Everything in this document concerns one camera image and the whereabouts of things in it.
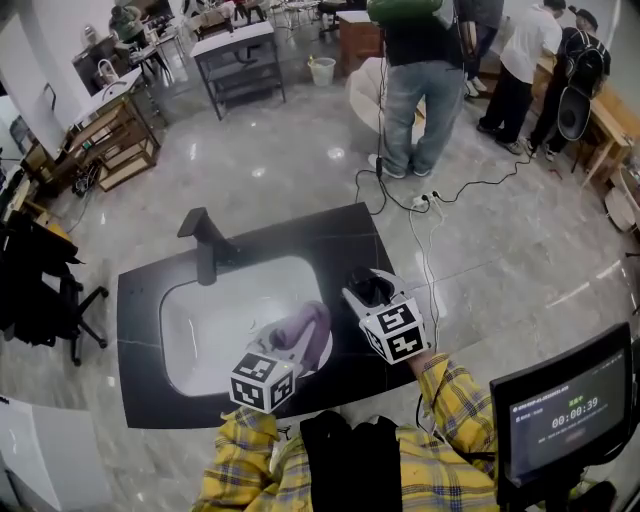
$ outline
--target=chair leg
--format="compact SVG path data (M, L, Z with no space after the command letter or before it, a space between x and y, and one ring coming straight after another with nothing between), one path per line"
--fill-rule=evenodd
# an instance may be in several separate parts
M74 366L82 364L82 343L77 336L71 340L71 361Z
M87 308L91 305L91 303L96 300L98 295L102 295L104 298L109 296L109 290L107 290L104 286L98 286L95 290L93 290L89 296L84 299L78 309L76 310L76 314L78 316L82 316L82 314L87 310Z
M91 336L94 340L98 342L98 345L100 345L100 348L105 348L107 346L107 340L98 336L96 332L91 327L89 327L87 325L87 322L85 322L82 318L78 321L78 324L87 332L89 336Z

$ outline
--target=person's hand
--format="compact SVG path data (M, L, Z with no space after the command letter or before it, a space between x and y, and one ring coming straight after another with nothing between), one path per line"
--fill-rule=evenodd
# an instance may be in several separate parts
M424 365L427 364L434 355L435 354L431 350L425 350L424 352L420 352L419 354L407 359L407 363L409 363L409 367L416 376L416 379L422 375Z

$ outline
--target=sink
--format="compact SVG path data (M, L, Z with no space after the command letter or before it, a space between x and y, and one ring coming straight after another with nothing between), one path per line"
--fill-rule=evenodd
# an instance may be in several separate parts
M169 380L187 396L227 393L230 371L261 329L310 300L322 302L315 272L294 256L218 274L211 286L172 288L160 305ZM319 368L332 345L330 337Z

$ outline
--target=white bucket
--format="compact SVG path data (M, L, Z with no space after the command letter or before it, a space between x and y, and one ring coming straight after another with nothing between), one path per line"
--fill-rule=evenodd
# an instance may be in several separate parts
M333 69L336 67L336 61L328 57L321 57L319 59L313 59L308 63L311 68L311 76L313 76L313 83L326 87L333 82Z

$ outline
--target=wall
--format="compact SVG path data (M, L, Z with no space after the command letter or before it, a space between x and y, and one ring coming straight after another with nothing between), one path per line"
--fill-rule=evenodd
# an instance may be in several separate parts
M38 20L35 12L37 3L38 0L20 0L17 4L18 14L33 54L47 82L56 93L54 115L60 126L67 128L80 112L80 101L70 86L66 70L60 68L55 60L55 56L59 51L58 46L51 44L44 37L42 26L46 26L47 22L45 20L45 23L42 23ZM47 93L47 97L50 100L53 99L51 92Z
M624 103L640 117L640 13L623 0L620 24L611 45L610 84Z
M0 80L40 143L51 155L57 155L64 130L43 93L48 81L18 14L0 32Z
M86 104L90 96L71 59L83 50L82 33L87 24L93 25L100 36L108 35L113 0L30 1L43 40L51 48L52 62L64 76L77 104Z

